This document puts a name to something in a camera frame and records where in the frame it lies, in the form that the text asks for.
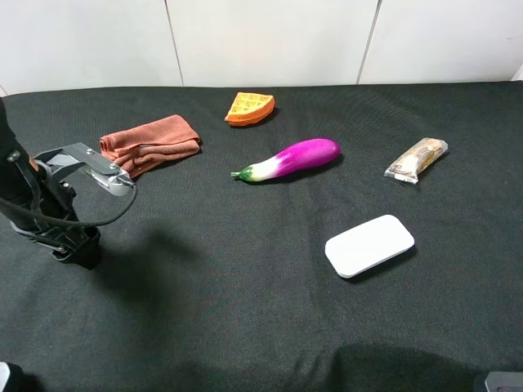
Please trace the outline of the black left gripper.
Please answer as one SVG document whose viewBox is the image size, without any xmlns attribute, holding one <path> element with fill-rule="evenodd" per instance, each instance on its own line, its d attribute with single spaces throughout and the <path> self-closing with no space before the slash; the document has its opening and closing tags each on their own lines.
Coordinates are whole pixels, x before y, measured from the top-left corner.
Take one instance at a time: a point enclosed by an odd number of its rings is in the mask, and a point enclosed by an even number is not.
<svg viewBox="0 0 523 392">
<path fill-rule="evenodd" d="M 72 189 L 51 179 L 43 167 L 35 169 L 30 163 L 8 164 L 8 201 L 15 206 L 50 218 L 76 221 L 74 197 Z M 101 234 L 95 227 L 69 227 L 35 220 L 12 208 L 8 209 L 8 220 L 16 233 L 50 250 L 62 264 L 92 270 L 101 261 Z"/>
</svg>

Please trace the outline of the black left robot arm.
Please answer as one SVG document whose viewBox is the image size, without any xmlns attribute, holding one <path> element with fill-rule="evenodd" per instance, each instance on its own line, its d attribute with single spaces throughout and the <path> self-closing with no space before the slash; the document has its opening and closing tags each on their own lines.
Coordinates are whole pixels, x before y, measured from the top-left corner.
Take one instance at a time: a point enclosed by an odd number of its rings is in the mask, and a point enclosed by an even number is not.
<svg viewBox="0 0 523 392">
<path fill-rule="evenodd" d="M 29 212 L 60 220 L 76 221 L 73 207 L 76 193 L 64 181 L 51 176 L 49 169 L 32 159 L 17 141 L 1 106 L 1 199 Z M 35 220 L 1 206 L 11 227 L 30 242 L 52 250 L 63 264 L 95 268 L 101 261 L 100 231 L 95 227 L 69 227 Z"/>
</svg>

